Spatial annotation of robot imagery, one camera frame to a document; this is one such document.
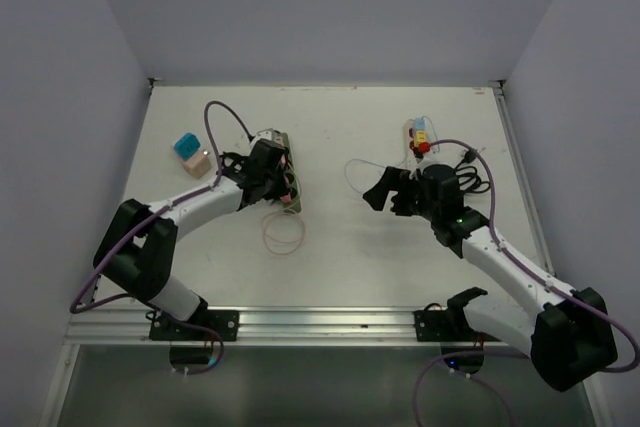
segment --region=metal frame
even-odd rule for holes
[[[501,86],[491,84],[502,120],[518,184],[541,267],[554,273],[540,219],[522,163]],[[413,311],[423,308],[260,308],[211,307],[240,311],[238,346],[326,346],[326,347],[462,347],[464,342],[417,342]],[[75,368],[81,345],[170,345],[149,340],[148,309],[139,304],[114,306],[72,316],[64,345],[49,390],[40,427],[54,427]],[[190,345],[174,342],[171,345]],[[503,343],[495,346],[507,348]],[[597,426],[611,425],[608,409],[597,375],[584,382]]]
[[[410,308],[210,307],[240,312],[239,346],[428,347],[465,346],[466,342],[418,343]],[[69,345],[199,345],[199,342],[149,340],[149,309],[113,307],[72,317]]]

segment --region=white wall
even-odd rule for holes
[[[507,84],[558,274],[638,336],[639,36],[640,0],[554,0]],[[617,425],[640,424],[640,372],[601,377]]]
[[[0,0],[0,425],[35,425],[122,194],[145,76],[106,0]]]
[[[109,0],[170,83],[486,84],[551,0]]]

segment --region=white table surface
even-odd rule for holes
[[[420,115],[433,120],[440,138],[484,149],[496,179],[497,226],[537,261],[488,88],[156,87],[124,199],[151,202],[201,183],[183,171],[171,143],[193,132],[208,147],[203,107],[214,99],[233,107],[253,132],[274,127],[290,134],[307,238],[292,255],[269,253],[260,221],[275,207],[265,203],[218,218],[185,237],[176,247],[173,275],[209,304],[410,307],[444,303],[472,286],[509,299],[483,272],[441,246],[426,220],[374,212],[345,182],[343,167],[351,158],[385,165],[402,160],[402,126]],[[211,124],[221,150],[248,152],[241,129],[225,111],[212,108]],[[438,154],[452,164],[460,155],[456,146],[443,146]],[[349,170],[349,178],[364,190],[379,172],[357,166]],[[488,213],[488,194],[467,197],[468,205]],[[286,226],[275,228],[278,233]],[[119,292],[102,279],[96,299]]]

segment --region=small wooden block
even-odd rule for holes
[[[198,150],[195,154],[189,157],[187,160],[180,160],[182,167],[187,173],[196,179],[199,179],[204,174],[211,170],[211,161],[202,150]]]

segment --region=electronic component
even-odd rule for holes
[[[289,135],[286,132],[280,132],[275,129],[261,130],[256,134],[256,139],[268,139],[280,144],[286,149],[287,155],[283,156],[282,162],[285,169],[285,178],[289,186],[290,194],[282,197],[282,207],[285,211],[293,211],[300,213],[302,211],[301,191],[298,178],[294,173],[293,155],[291,153],[291,143]]]
[[[409,142],[409,149],[417,159],[421,159],[431,150],[429,137],[427,136],[427,125],[424,117],[416,117],[413,120],[413,126],[409,130],[409,136],[412,138]]]

